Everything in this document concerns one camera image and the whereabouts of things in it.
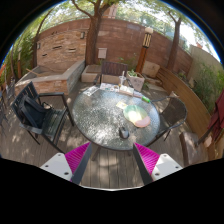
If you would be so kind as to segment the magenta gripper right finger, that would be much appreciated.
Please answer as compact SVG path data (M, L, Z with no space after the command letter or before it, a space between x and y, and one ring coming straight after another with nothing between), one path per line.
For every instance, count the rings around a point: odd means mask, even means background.
M133 154L145 185L182 169L168 154L157 154L138 143L133 144Z

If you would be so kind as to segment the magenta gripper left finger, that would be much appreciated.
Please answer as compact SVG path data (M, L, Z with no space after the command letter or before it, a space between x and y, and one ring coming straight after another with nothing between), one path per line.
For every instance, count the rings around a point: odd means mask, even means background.
M79 185L91 154L92 144L88 142L66 154L55 154L41 169Z

